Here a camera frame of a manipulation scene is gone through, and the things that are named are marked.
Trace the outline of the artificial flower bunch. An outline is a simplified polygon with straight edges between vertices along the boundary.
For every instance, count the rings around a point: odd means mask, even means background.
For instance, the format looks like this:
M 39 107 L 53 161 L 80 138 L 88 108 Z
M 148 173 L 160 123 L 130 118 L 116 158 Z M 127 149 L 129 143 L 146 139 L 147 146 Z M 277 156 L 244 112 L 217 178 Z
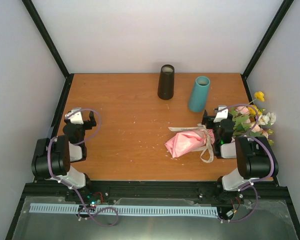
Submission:
M 252 137 L 266 137 L 270 146 L 274 145 L 274 141 L 269 139 L 274 131 L 270 129 L 275 124 L 277 116 L 273 112 L 266 112 L 265 108 L 257 107 L 254 102 L 265 101 L 265 94 L 262 91 L 254 93 L 254 99 L 248 105 L 240 105 L 230 108 L 232 121 L 234 122 L 233 134 L 231 142 L 241 135 Z

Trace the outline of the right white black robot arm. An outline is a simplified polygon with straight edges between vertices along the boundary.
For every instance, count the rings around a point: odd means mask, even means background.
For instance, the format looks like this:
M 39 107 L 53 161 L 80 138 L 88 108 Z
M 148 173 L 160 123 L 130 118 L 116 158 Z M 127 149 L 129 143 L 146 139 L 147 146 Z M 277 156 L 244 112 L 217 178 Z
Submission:
M 205 111 L 202 125 L 211 130 L 214 143 L 210 143 L 211 151 L 217 158 L 235 158 L 237 167 L 229 174 L 220 177 L 221 188 L 227 192 L 240 192 L 254 183 L 275 177 L 279 172 L 279 165 L 268 142 L 262 136 L 237 136 L 233 115 L 219 117 L 221 110 L 215 109 L 216 116 L 209 116 Z

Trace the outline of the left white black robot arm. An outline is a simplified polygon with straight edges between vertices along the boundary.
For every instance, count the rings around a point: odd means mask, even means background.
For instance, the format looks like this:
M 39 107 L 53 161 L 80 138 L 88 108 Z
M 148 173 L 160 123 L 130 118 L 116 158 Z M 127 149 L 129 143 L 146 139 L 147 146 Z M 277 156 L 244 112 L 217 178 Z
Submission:
M 70 190 L 77 189 L 76 195 L 82 201 L 93 198 L 94 188 L 87 174 L 76 170 L 72 163 L 87 158 L 86 131 L 101 127 L 100 114 L 89 108 L 73 108 L 64 116 L 63 134 L 37 141 L 31 171 L 35 180 L 54 180 Z

